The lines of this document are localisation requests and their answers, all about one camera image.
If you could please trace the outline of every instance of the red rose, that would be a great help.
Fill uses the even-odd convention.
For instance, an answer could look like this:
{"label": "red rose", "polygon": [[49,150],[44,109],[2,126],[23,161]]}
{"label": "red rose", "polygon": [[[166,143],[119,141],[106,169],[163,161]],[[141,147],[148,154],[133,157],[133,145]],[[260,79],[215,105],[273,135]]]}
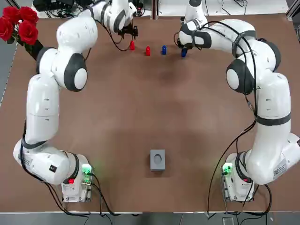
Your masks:
{"label": "red rose", "polygon": [[29,44],[34,45],[36,40],[38,39],[38,30],[34,24],[29,21],[23,21],[19,25],[19,35],[21,41]]}
{"label": "red rose", "polygon": [[10,20],[6,17],[0,18],[0,38],[7,41],[11,38],[14,27]]}
{"label": "red rose", "polygon": [[19,10],[12,6],[3,9],[3,16],[8,18],[13,25],[18,24],[18,21],[21,19]]}
{"label": "red rose", "polygon": [[33,11],[28,6],[22,6],[20,9],[21,18],[23,20],[27,20],[31,23],[36,24],[38,21],[38,15],[35,11]]}

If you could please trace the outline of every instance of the gray cube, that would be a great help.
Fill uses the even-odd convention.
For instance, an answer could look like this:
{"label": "gray cube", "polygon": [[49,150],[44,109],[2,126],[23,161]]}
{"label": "gray cube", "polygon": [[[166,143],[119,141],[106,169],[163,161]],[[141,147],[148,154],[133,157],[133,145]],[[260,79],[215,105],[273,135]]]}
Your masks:
{"label": "gray cube", "polygon": [[165,150],[150,150],[151,171],[165,170]]}

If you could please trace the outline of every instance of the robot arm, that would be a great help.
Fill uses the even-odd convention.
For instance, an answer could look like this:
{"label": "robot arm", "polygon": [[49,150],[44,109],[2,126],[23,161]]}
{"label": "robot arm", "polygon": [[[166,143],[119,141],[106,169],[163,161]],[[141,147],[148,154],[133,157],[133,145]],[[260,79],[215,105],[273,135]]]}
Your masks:
{"label": "robot arm", "polygon": [[37,57],[37,75],[28,85],[26,133],[15,145],[13,155],[29,173],[47,183],[61,184],[65,202],[89,200],[90,177],[86,174],[91,173],[91,166],[85,156],[46,143],[58,131],[60,89],[78,92],[84,88],[87,67],[82,52],[97,40],[95,19],[120,35],[132,32],[137,36],[137,28],[131,23],[135,12],[128,0],[114,0],[112,4],[101,1],[63,23],[56,32],[58,48],[44,48]]}
{"label": "robot arm", "polygon": [[138,36],[137,27],[133,27],[132,19],[137,12],[136,7],[128,0],[113,0],[112,2],[99,1],[91,8],[84,10],[81,15],[92,16],[110,32],[121,36],[131,34]]}
{"label": "robot arm", "polygon": [[235,59],[226,70],[230,88],[244,95],[256,89],[254,145],[239,155],[231,154],[226,161],[232,165],[225,176],[228,197],[232,201],[244,201],[252,182],[259,185],[272,182],[300,160],[300,139],[291,133],[289,84],[284,75],[274,72],[281,59],[278,48],[264,39],[257,40],[251,24],[225,19],[221,21],[223,24],[208,26],[203,15],[201,1],[190,0],[179,31],[179,47],[186,51],[198,47],[231,53]]}

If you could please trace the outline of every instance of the small blue cylinder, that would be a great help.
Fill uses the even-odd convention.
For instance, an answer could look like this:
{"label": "small blue cylinder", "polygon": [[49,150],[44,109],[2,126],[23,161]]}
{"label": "small blue cylinder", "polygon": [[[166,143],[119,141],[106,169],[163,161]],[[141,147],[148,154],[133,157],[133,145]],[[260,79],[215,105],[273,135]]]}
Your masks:
{"label": "small blue cylinder", "polygon": [[167,55],[167,47],[165,45],[163,45],[163,49],[162,49],[161,53],[163,55]]}
{"label": "small blue cylinder", "polygon": [[186,49],[186,48],[183,48],[182,50],[181,50],[181,57],[185,57],[186,55],[187,55],[187,52],[188,52],[188,50]]}

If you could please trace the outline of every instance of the flower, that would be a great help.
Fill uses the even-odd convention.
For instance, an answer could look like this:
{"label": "flower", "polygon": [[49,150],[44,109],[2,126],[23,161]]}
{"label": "flower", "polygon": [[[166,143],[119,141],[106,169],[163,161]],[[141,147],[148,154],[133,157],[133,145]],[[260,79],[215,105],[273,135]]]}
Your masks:
{"label": "flower", "polygon": [[36,40],[38,39],[38,30],[31,22],[23,21],[19,25],[19,35],[21,41],[29,45],[34,45]]}
{"label": "flower", "polygon": [[3,9],[3,16],[9,19],[13,25],[18,24],[21,19],[20,11],[12,6]]}
{"label": "flower", "polygon": [[20,9],[21,18],[25,21],[29,21],[36,24],[38,21],[38,15],[28,6],[22,6]]}
{"label": "flower", "polygon": [[8,41],[11,38],[14,27],[10,20],[6,17],[0,18],[0,38],[4,41]]}

